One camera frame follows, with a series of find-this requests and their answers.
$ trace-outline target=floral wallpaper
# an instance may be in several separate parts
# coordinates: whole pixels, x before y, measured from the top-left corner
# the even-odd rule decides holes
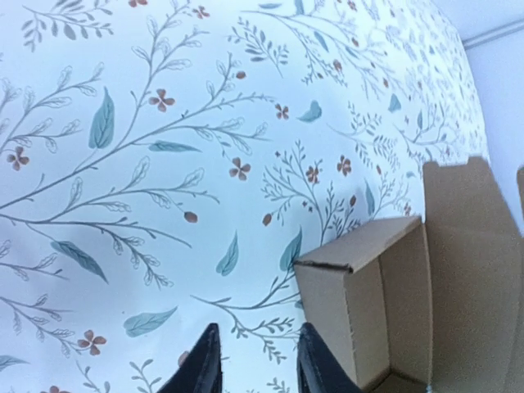
[[[487,155],[426,0],[0,4],[0,391],[153,393],[209,322],[296,392],[292,260]]]

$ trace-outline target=cardboard box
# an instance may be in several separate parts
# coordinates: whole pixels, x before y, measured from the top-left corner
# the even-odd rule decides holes
[[[522,393],[522,237],[482,158],[423,172],[425,224],[375,220],[296,261],[305,316],[364,391]]]

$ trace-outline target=leaf print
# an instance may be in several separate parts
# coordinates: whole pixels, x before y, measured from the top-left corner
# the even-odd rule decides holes
[[[393,113],[400,111],[401,109],[402,105],[400,104],[399,98],[396,96],[396,94],[391,94],[390,107],[388,108],[388,111]]]
[[[238,236],[235,233],[235,237],[229,245],[228,252],[220,260],[216,267],[216,273],[222,274],[223,277],[228,276],[237,266],[238,262]]]
[[[115,104],[107,88],[104,88],[104,101],[93,117],[89,147],[103,149],[108,147],[115,133]]]
[[[375,197],[371,192],[368,182],[366,181],[366,202],[368,203],[368,215],[371,216],[375,212]]]
[[[326,40],[324,39],[324,37],[318,32],[315,30],[314,32],[314,37],[317,39],[317,41],[320,43],[320,45],[322,45],[322,47],[326,50],[326,52],[329,52],[329,49],[328,49],[328,45],[326,44]]]
[[[71,39],[73,41],[76,40],[76,33],[73,29],[71,29],[71,26],[68,24],[64,24],[64,34],[68,39]]]
[[[144,180],[147,176],[147,171],[149,170],[149,164],[150,161],[148,156],[143,157],[140,162],[138,162],[137,167],[134,169],[133,177],[126,188],[134,187]]]
[[[309,109],[298,118],[298,120],[303,121],[304,123],[313,123],[315,120],[319,119],[322,116],[322,108],[317,101],[313,100],[309,105]]]
[[[6,240],[1,246],[0,246],[0,258],[3,258],[7,254],[9,254],[9,250],[11,249],[11,240]]]
[[[166,142],[166,141],[156,141],[155,143],[149,145],[149,150],[151,151],[171,151],[174,153],[182,153],[184,151],[199,151],[193,146],[183,145],[182,143],[176,142]]]
[[[71,193],[69,198],[69,203],[67,204],[67,209],[79,201],[82,196],[82,186],[84,181],[81,178],[76,178],[71,186]]]
[[[304,3],[302,0],[295,0],[296,14],[304,15]]]
[[[298,235],[291,240],[287,245],[286,250],[280,258],[280,269],[283,272],[291,270],[293,267],[293,261],[300,256],[300,249],[302,247],[302,228],[300,228]]]
[[[149,55],[147,54],[147,52],[144,49],[142,49],[141,47],[132,47],[131,50],[133,51],[133,53],[135,55],[137,55],[138,57],[144,59],[148,63],[151,61],[149,59]]]
[[[128,318],[124,322],[125,332],[129,337],[138,337],[153,332],[162,326],[177,308],[175,307],[164,313],[141,313]]]
[[[77,262],[80,265],[80,267],[86,269],[90,273],[96,274],[98,277],[104,280],[107,284],[109,284],[109,282],[107,281],[106,275],[102,271],[102,268],[97,263],[97,261],[93,259],[92,256],[80,250],[74,243],[72,242],[52,242],[51,247],[57,250],[58,252],[66,256],[69,256],[72,260]]]
[[[56,83],[57,89],[60,90],[61,88],[64,88],[71,79],[71,73],[73,72],[73,69],[70,65],[68,65],[60,74],[60,77],[58,78],[58,82]]]
[[[195,187],[198,185],[198,183],[204,178],[204,169],[199,168],[193,172],[191,172],[186,178],[184,179],[182,183],[182,187],[190,188]]]
[[[26,361],[10,355],[0,355],[0,372],[16,364],[28,364]]]
[[[267,4],[259,4],[259,7],[263,10],[274,10],[276,8],[279,8],[281,5],[281,3],[270,2]]]
[[[420,129],[422,129],[422,126],[423,126],[423,124],[422,124],[422,111],[420,111],[420,112],[418,113],[418,117],[417,117],[417,125],[418,125],[418,127],[419,127]]]

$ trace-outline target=branch print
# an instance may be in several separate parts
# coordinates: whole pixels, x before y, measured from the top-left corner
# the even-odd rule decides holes
[[[322,178],[323,160],[307,161],[305,148],[300,140],[295,143],[295,148],[277,154],[281,164],[272,169],[266,168],[264,172],[264,198],[271,202],[278,202],[279,207],[269,215],[284,223],[284,215],[291,207],[291,203],[299,201],[310,213],[318,216],[320,224],[320,242],[328,240],[328,231],[335,230],[336,236],[350,231],[359,226],[357,219],[352,219],[356,198],[349,201],[345,198],[336,198],[333,182],[327,186],[325,199],[319,196],[318,185]]]
[[[64,34],[75,41],[79,35],[88,39],[89,34],[101,38],[103,33],[113,34],[111,23],[102,23],[98,18],[113,15],[107,6],[111,0],[57,0],[48,12],[37,11],[24,6],[32,18],[24,22],[21,29],[24,33],[24,46],[31,52],[42,43],[45,32],[50,31],[53,37]]]
[[[187,241],[171,233],[161,231],[157,228],[153,228],[147,224],[141,224],[137,220],[131,219],[128,214],[133,213],[133,201],[138,201],[139,197],[149,197],[160,208],[174,208],[179,211],[181,217],[187,223],[195,224],[198,222],[198,214],[191,209],[186,209],[185,202],[175,200],[174,197],[188,196],[193,198],[206,198],[217,203],[219,203],[219,200],[216,196],[209,194],[206,190],[197,189],[197,186],[201,183],[205,175],[205,171],[202,168],[197,168],[186,174],[185,178],[180,181],[178,185],[175,184],[167,187],[139,187],[140,183],[146,178],[151,166],[151,159],[149,156],[144,156],[138,162],[127,185],[115,185],[109,192],[87,199],[83,199],[84,189],[88,186],[84,184],[84,179],[81,176],[84,171],[88,169],[97,169],[103,161],[116,155],[120,151],[141,145],[147,145],[149,151],[157,154],[168,152],[175,153],[176,155],[177,153],[182,152],[193,154],[201,152],[200,148],[181,144],[174,140],[158,139],[161,134],[176,134],[184,130],[193,131],[195,135],[201,137],[207,142],[217,142],[220,146],[222,156],[229,160],[228,150],[236,148],[240,152],[250,155],[251,146],[249,141],[265,140],[263,136],[267,129],[266,123],[261,124],[252,133],[240,133],[239,130],[241,130],[244,125],[244,119],[242,117],[226,119],[220,124],[207,124],[204,121],[198,121],[199,118],[207,112],[224,110],[226,108],[234,109],[237,105],[242,103],[273,103],[272,98],[257,93],[245,95],[240,92],[235,96],[228,97],[228,93],[235,89],[234,81],[240,81],[245,78],[245,75],[243,75],[241,71],[235,70],[239,66],[239,63],[233,60],[231,54],[228,55],[228,62],[226,64],[222,61],[217,61],[216,63],[217,71],[221,78],[219,84],[215,87],[213,82],[206,82],[206,90],[209,94],[209,99],[206,102],[193,111],[183,111],[177,120],[168,120],[166,124],[157,129],[146,131],[145,133],[141,133],[138,136],[131,138],[135,122],[148,102],[157,106],[158,109],[160,109],[160,112],[166,112],[167,108],[173,106],[175,103],[173,98],[166,96],[166,91],[164,89],[158,89],[157,95],[152,95],[151,86],[158,75],[174,70],[181,71],[192,65],[189,60],[178,58],[178,52],[183,49],[200,47],[201,42],[197,38],[206,32],[195,27],[191,33],[185,34],[182,40],[175,45],[172,45],[167,36],[164,35],[169,29],[177,28],[182,24],[181,20],[178,19],[178,16],[190,16],[191,14],[190,4],[187,2],[180,7],[176,6],[174,11],[166,16],[165,21],[162,24],[159,24],[152,18],[148,20],[147,28],[152,36],[151,49],[146,51],[140,47],[133,47],[133,52],[148,65],[149,71],[147,81],[140,94],[132,92],[136,106],[129,127],[124,134],[120,137],[115,135],[115,112],[117,108],[111,97],[111,93],[107,88],[104,88],[102,103],[93,116],[88,144],[91,153],[88,155],[88,158],[80,162],[75,170],[69,174],[62,178],[53,180],[50,183],[44,182],[45,174],[43,174],[42,181],[32,192],[0,205],[0,218],[8,219],[14,224],[24,224],[28,229],[41,234],[51,241],[51,246],[56,251],[71,258],[77,262],[81,268],[99,276],[105,282],[109,282],[109,279],[104,274],[103,266],[101,266],[87,250],[82,249],[82,247],[72,242],[56,239],[49,231],[53,228],[60,228],[63,226],[76,226],[99,231],[101,235],[106,235],[111,239],[113,248],[117,255],[122,255],[124,250],[127,249],[133,266],[138,268],[142,265],[146,269],[144,275],[144,282],[146,285],[155,282],[159,288],[169,287],[173,285],[172,281],[155,271],[155,268],[160,266],[160,261],[154,255],[150,255],[140,250],[139,247],[145,243],[144,238],[135,235],[129,236],[127,233],[129,231],[134,231],[136,233],[147,235],[152,240],[156,240],[158,237],[164,237],[184,246],[191,247],[191,245]],[[38,136],[39,133],[48,128],[51,121],[44,120],[37,126],[36,133],[18,133],[20,125],[25,122],[29,113],[32,113],[37,108],[48,106],[60,109],[63,106],[71,104],[72,100],[70,97],[61,96],[63,92],[76,89],[86,95],[95,96],[96,90],[91,87],[90,84],[99,80],[102,70],[103,66],[99,65],[90,79],[79,84],[69,84],[71,68],[67,67],[62,71],[58,81],[57,90],[38,102],[35,102],[32,90],[26,89],[24,98],[25,112],[8,133],[7,138],[4,139],[0,146],[0,153],[3,151],[10,151],[7,149],[8,143],[22,143],[25,140],[30,140],[30,138]],[[11,87],[8,81],[4,83],[4,93],[5,103],[16,100],[20,95],[15,88]],[[72,122],[71,125],[68,126],[66,133],[70,134],[73,133],[73,131],[77,132],[78,125],[78,122]],[[96,154],[100,155],[103,151],[107,152],[102,156],[93,159]],[[24,156],[24,151],[21,149],[16,151],[16,156],[11,156],[8,156],[7,160],[9,162],[14,162],[13,165],[16,165],[15,169],[17,170],[21,165],[26,165],[29,162],[29,158]],[[241,170],[244,169],[244,172],[248,170],[245,165],[241,167]],[[64,201],[65,207],[47,218],[30,219],[18,215],[3,213],[7,207],[14,206],[22,201],[38,203],[38,197],[41,194],[48,190],[52,190],[59,184],[69,181],[72,181],[70,184],[69,201]],[[102,221],[83,221],[67,218],[70,213],[76,210],[93,207],[105,208],[111,212],[120,214],[120,217],[116,217],[114,220],[109,219]]]

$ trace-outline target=cardboard flap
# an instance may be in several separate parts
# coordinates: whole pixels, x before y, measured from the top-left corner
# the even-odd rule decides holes
[[[423,173],[426,220],[431,225],[520,237],[490,166],[481,157],[470,157],[466,165],[427,162]]]
[[[296,262],[357,272],[421,223],[418,216],[376,219],[301,256]]]

